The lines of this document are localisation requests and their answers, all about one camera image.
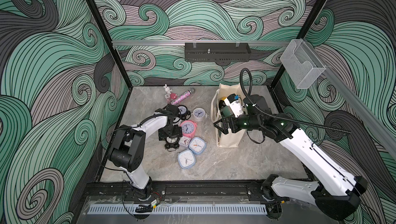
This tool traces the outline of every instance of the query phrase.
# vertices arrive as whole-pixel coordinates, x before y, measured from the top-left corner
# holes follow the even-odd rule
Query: metal pole
[[[186,43],[248,43],[250,47],[286,47],[290,40],[286,41],[260,41],[260,40],[159,40],[159,39],[140,39],[140,40],[113,40],[113,46],[184,46]]]

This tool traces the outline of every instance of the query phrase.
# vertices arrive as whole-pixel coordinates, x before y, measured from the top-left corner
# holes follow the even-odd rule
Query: white rabbit figurine
[[[164,86],[166,93],[171,94],[172,89],[169,88],[166,84]]]

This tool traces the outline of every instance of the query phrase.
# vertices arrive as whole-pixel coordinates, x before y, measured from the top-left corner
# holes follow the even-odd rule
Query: red wire
[[[162,198],[162,197],[161,197],[161,195],[160,195],[160,194],[158,194],[157,192],[154,192],[154,193],[156,193],[156,194],[157,194],[157,195],[160,197],[160,201],[161,201],[161,198]]]

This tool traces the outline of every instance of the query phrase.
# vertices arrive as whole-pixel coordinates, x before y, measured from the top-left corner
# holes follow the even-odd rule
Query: black metal frame
[[[326,0],[316,0],[316,3],[314,4],[313,9],[311,10],[310,14],[308,15],[307,20],[305,21],[304,25],[302,26],[297,38],[304,38],[305,35],[308,33],[310,27],[314,23],[316,17],[319,15],[320,11],[322,10]],[[99,13],[99,10],[97,9],[96,3],[94,0],[86,0],[86,3],[89,7],[89,9],[92,12],[92,15],[99,27],[100,32],[102,33],[105,42],[107,46],[109,47],[109,50],[121,72],[122,77],[124,78],[129,92],[126,98],[126,101],[124,103],[124,106],[121,110],[121,115],[116,123],[116,127],[120,125],[121,118],[124,114],[126,105],[128,103],[129,97],[132,92],[132,84],[131,81],[129,80],[129,77],[126,73],[125,68],[122,65],[121,58],[118,54],[118,52],[114,49],[112,46],[111,42],[111,37],[110,34],[108,33],[106,26],[103,22],[103,19]],[[278,101],[278,98],[276,97],[276,94],[274,92],[275,86],[278,84],[280,81],[280,78],[282,77],[283,73],[285,71],[285,68],[283,65],[280,66],[276,76],[274,77],[271,85],[268,85],[269,92],[271,94],[271,97],[273,98],[275,105],[278,109],[279,112],[282,112],[282,107],[280,106],[280,103]],[[109,143],[109,147],[111,147],[112,141],[114,139],[115,133],[113,133],[111,137],[111,141]],[[107,161],[107,154],[108,154],[108,149],[105,152],[105,156],[103,157],[102,160],[102,166],[106,164]],[[82,207],[85,203],[86,197],[88,196],[121,196],[121,191],[122,194],[127,196],[130,192],[130,188],[127,187],[126,184],[123,185],[121,182],[117,183],[101,183],[100,178],[103,173],[103,167],[100,168],[95,183],[88,183],[85,187],[85,191],[80,199],[80,202],[78,204],[79,206],[79,212],[74,214],[72,224],[77,222],[77,219],[80,215],[80,212],[82,210]],[[153,191],[162,191],[165,192],[162,197],[164,199],[168,198],[177,200],[181,197],[186,197],[186,196],[191,196],[191,197],[198,197],[198,196],[204,196],[204,197],[213,197],[213,196],[241,196],[241,197],[248,197],[250,201],[259,201],[262,204],[273,204],[275,202],[268,202],[265,201],[262,195],[259,193],[261,192],[261,184],[263,183],[264,180],[198,180],[198,181],[153,181],[152,182],[152,188]],[[129,200],[136,200],[133,198],[133,196],[130,194]]]
[[[290,200],[288,197],[278,197],[274,201],[265,200],[261,190],[263,182],[264,180],[153,181],[152,188],[167,203],[187,201],[186,197],[247,197],[249,201],[268,205]],[[121,194],[126,202],[146,204],[152,201],[139,200],[126,183],[88,183],[79,202],[80,211],[74,214],[72,224],[80,216],[87,197],[120,197]]]
[[[327,0],[316,0],[316,2],[314,4],[314,7],[312,8],[312,10],[309,13],[307,19],[305,20],[303,26],[301,27],[300,32],[298,33],[296,39],[305,38],[305,36],[307,35],[309,29],[311,28],[311,26],[315,22],[316,17],[320,14],[320,11],[322,11],[326,1]],[[280,78],[282,77],[284,72],[285,72],[285,67],[282,64],[282,65],[280,65],[280,68],[279,68],[278,72],[276,73],[274,79],[271,82],[271,85],[270,85],[270,88],[269,88],[271,96],[273,96],[273,95],[275,96],[274,89],[275,89],[276,85],[279,83]]]
[[[123,107],[121,109],[120,117],[118,118],[116,126],[114,128],[114,129],[117,129],[120,126],[122,116],[124,114],[126,105],[128,103],[128,100],[129,100],[129,97],[130,97],[130,95],[132,93],[133,86],[132,86],[132,83],[131,83],[131,81],[130,81],[130,79],[128,77],[128,74],[126,73],[126,70],[125,70],[124,66],[122,65],[122,60],[120,58],[119,53],[115,50],[115,48],[112,45],[111,36],[110,36],[109,32],[107,31],[106,25],[105,25],[105,23],[104,23],[104,21],[102,19],[102,16],[99,13],[99,10],[98,10],[98,8],[96,6],[95,1],[94,0],[85,0],[85,1],[86,1],[87,5],[88,5],[88,7],[89,7],[89,9],[90,9],[90,11],[92,13],[93,18],[96,21],[96,24],[98,25],[98,28],[99,28],[99,30],[100,30],[100,32],[101,32],[106,44],[107,44],[107,47],[108,47],[108,49],[109,49],[114,61],[116,62],[116,65],[117,65],[117,67],[118,67],[118,69],[119,69],[119,71],[120,71],[120,73],[122,75],[122,78],[124,79],[124,81],[125,81],[125,83],[126,83],[126,85],[128,87],[128,94],[127,94],[126,100],[125,100],[124,105],[123,105]],[[115,135],[115,133],[113,133],[111,135],[111,139],[110,139],[110,142],[108,144],[108,147],[111,147],[111,144],[112,144],[113,139],[114,139],[114,135]],[[106,150],[105,155],[104,155],[104,157],[102,159],[101,167],[99,168],[99,171],[98,171],[98,173],[97,173],[97,175],[95,177],[96,178],[95,182],[98,182],[100,180],[101,176],[102,176],[103,169],[104,169],[104,166],[106,165],[106,161],[107,161],[107,154],[108,154],[108,149]]]

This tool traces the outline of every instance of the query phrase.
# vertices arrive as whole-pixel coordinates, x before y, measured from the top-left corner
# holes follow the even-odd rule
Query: alarm clock
[[[177,160],[179,161],[179,165],[182,169],[188,169],[195,164],[195,156],[189,149],[179,153]]]
[[[179,140],[179,145],[182,148],[188,148],[189,147],[189,143],[190,143],[191,138],[190,137],[185,137],[182,136]]]
[[[195,108],[192,112],[192,116],[195,121],[201,122],[206,117],[206,112],[202,108]]]
[[[206,148],[206,142],[199,137],[194,137],[189,143],[189,149],[196,155],[200,155]]]
[[[180,137],[176,137],[176,138],[169,138],[167,137],[165,139],[165,149],[169,151],[170,148],[173,148],[174,150],[179,148],[179,143],[178,141],[180,140]]]
[[[181,104],[178,105],[177,108],[179,108],[179,117],[181,120],[188,120],[191,117],[191,112],[187,109],[186,106]]]
[[[181,132],[185,137],[192,138],[194,137],[197,124],[193,121],[186,120],[180,124]]]

